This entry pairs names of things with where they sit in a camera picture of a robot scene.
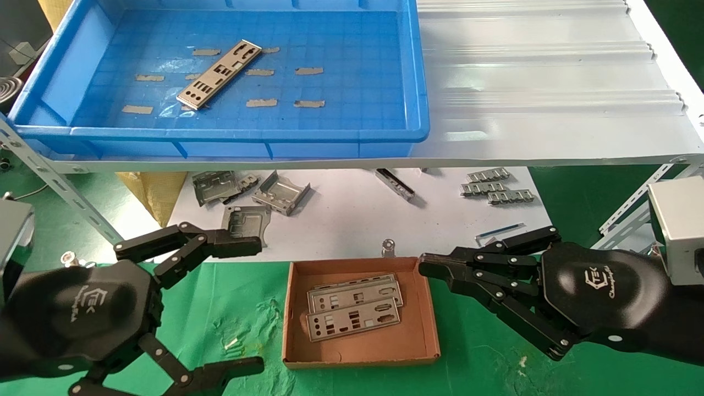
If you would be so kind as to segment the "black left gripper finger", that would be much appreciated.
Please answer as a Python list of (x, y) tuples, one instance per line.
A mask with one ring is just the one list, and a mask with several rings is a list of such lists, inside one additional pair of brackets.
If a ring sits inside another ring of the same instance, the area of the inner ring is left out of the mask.
[(248, 257), (261, 251), (259, 236), (232, 236), (226, 229), (204, 230), (188, 222), (120, 241), (114, 246), (118, 260), (128, 259), (133, 263), (169, 253), (169, 258), (156, 266), (153, 274), (156, 283), (166, 290), (209, 257)]

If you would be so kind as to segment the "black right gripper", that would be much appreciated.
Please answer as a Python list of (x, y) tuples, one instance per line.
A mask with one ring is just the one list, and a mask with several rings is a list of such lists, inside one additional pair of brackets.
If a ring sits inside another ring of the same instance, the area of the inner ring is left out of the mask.
[(541, 316), (532, 294), (537, 286), (519, 281), (537, 276), (535, 255), (545, 250), (544, 298), (575, 326), (581, 340), (702, 365), (702, 285), (673, 285), (654, 257), (561, 240), (558, 228), (543, 227), (486, 246), (424, 253), (418, 271), (445, 281), (451, 293), (474, 298), (541, 353), (560, 361), (579, 343), (578, 336)]

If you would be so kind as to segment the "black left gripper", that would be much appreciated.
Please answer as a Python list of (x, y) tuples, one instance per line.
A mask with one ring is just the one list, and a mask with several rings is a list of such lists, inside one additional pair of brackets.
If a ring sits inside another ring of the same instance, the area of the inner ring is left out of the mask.
[(264, 371), (260, 356), (187, 370), (153, 335), (162, 312), (160, 287), (130, 261), (23, 274), (2, 309), (2, 380), (88, 371), (68, 395), (131, 395), (103, 381), (145, 353), (173, 380), (163, 395), (222, 395)]

